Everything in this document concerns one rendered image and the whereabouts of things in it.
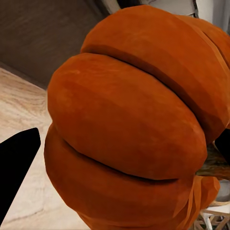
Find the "pumpkin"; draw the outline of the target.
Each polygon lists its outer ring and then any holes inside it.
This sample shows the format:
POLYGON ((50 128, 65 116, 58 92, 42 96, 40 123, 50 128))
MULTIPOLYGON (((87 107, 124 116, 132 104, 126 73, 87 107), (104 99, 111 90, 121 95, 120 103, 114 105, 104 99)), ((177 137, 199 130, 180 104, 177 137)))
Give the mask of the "pumpkin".
POLYGON ((230 35, 143 4, 87 34, 47 86, 46 173, 91 230, 188 230, 230 166, 230 35))

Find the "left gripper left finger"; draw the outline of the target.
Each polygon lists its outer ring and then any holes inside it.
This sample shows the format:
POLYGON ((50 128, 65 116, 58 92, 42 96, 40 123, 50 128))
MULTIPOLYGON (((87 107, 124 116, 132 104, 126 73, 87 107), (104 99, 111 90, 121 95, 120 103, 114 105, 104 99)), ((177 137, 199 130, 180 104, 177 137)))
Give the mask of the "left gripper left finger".
POLYGON ((0 226, 40 146, 36 127, 0 143, 0 226))

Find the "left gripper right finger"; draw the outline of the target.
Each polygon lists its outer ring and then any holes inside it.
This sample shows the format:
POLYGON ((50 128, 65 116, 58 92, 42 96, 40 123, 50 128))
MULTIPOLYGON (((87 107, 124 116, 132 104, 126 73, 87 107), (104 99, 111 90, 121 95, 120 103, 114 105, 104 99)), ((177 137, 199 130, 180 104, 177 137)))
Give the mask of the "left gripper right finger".
POLYGON ((215 140, 215 145, 230 166, 230 129, 225 129, 215 140))

